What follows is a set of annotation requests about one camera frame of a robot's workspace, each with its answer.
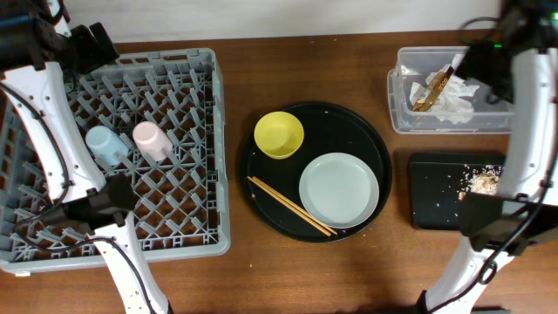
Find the white paper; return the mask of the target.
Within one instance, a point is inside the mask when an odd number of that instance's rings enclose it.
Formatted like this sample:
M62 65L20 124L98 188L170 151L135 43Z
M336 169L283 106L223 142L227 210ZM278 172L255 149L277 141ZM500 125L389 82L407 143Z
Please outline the white paper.
M456 54L451 64L444 65L437 72L431 72L425 79L427 87L413 83L409 97L411 103L415 105L418 101L425 101L435 79L443 81L444 75L450 69L456 70L464 56L464 54ZM434 113L439 121L448 120L454 125L467 123L473 118L474 109L472 102L466 98L473 97L479 88L479 85L466 85L464 79L452 74L448 77L440 95L426 112Z

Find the gold snack wrapper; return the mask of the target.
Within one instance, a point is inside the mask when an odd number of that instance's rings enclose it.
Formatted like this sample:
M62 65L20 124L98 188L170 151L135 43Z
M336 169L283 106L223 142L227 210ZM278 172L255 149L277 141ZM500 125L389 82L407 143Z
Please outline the gold snack wrapper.
M451 65L446 70L437 72L425 91L413 103L412 110L414 112L427 112L442 93L453 73L454 68Z

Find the light blue plastic cup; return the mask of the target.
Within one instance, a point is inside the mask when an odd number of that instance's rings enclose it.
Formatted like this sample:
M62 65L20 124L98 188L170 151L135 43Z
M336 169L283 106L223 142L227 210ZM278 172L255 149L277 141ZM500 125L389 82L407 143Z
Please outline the light blue plastic cup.
M129 153L128 146L110 128L106 126L95 126L85 136L85 143L95 157L99 157L109 166L117 166L121 163L120 157L126 157Z

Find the grey round plate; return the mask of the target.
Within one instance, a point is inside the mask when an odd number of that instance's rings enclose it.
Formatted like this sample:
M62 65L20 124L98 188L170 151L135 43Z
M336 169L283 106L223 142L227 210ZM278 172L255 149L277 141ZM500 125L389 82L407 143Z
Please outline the grey round plate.
M323 154L303 170L299 181L303 207L319 222L349 229L372 216L379 203L378 179L359 158L345 153Z

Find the yellow bowl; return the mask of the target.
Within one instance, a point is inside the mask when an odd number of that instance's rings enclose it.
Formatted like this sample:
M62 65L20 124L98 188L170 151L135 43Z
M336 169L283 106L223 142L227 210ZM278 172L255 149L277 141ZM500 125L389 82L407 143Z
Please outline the yellow bowl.
M254 140L268 157L287 159L303 144L303 124L295 115L285 111L268 113L256 123Z

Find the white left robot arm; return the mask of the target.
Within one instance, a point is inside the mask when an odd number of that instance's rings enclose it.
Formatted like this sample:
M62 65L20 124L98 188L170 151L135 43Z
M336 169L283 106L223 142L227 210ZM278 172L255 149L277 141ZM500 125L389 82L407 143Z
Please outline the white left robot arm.
M1 89L16 108L46 176L51 205L16 223L15 234L42 250L27 232L43 226L77 227L87 239L61 248L94 245L104 258L128 313L170 313L153 279L133 226L137 201L124 174L105 177L93 161L68 103L65 75L87 74L119 58L100 23L68 27L61 1L1 3Z

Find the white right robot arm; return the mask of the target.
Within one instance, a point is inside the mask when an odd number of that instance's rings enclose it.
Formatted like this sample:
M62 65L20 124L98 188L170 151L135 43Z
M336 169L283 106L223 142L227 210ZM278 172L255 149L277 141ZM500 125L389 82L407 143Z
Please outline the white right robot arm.
M496 194L464 197L458 248L417 313L472 312L504 266L557 237L557 3L506 1L467 45L455 73L514 103L510 142Z

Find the grey dishwasher rack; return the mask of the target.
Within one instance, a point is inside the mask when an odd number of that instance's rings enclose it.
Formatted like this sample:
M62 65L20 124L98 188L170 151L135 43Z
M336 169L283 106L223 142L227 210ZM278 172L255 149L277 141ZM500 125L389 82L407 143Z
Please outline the grey dishwasher rack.
M137 203L133 212L140 248L150 262L224 254L230 245L228 178L224 157L222 74L208 48L122 55L115 63L66 86L78 130L112 129L129 148L117 166L99 160L107 176L124 174ZM1 268L28 276L38 272L101 267L93 245L61 252L85 240L71 228L34 224L27 232L42 250L13 231L16 222L48 202L35 149L9 101L1 130ZM173 143L162 161L142 154L133 129L158 125Z

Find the clear plastic bin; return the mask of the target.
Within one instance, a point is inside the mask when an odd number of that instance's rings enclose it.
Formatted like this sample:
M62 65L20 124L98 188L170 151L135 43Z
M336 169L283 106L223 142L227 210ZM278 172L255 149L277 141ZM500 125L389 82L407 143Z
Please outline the clear plastic bin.
M431 72L437 72L446 64L451 64L456 54L465 55L466 48L459 46L404 47L398 51L395 68L387 77L387 93L391 124L397 133L509 133L514 117L514 105L505 100L490 104L486 96L489 87L473 79L465 80L466 85L479 85L471 98L473 118L467 123L454 125L439 121L434 113L414 112L409 100L413 83L427 87L425 79Z

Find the pink plastic cup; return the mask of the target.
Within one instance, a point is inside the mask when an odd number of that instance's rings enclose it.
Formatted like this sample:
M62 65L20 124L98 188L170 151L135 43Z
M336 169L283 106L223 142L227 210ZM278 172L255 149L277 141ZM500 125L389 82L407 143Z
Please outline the pink plastic cup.
M142 154L148 154L155 161L162 161L173 149L167 134L151 121L140 122L133 129L133 140Z

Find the food scraps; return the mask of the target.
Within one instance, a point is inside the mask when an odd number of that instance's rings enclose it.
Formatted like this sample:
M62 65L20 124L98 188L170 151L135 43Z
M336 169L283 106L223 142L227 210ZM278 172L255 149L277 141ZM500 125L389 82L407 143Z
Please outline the food scraps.
M459 180L458 200L463 201L467 194L495 195L503 166L464 165L462 178Z

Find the black rectangular tray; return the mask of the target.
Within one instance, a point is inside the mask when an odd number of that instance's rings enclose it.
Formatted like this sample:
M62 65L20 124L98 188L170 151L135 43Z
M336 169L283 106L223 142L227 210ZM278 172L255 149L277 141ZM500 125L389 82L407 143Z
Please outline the black rectangular tray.
M419 229L457 230L461 197L478 174L498 176L503 154L415 153L409 159L411 209Z

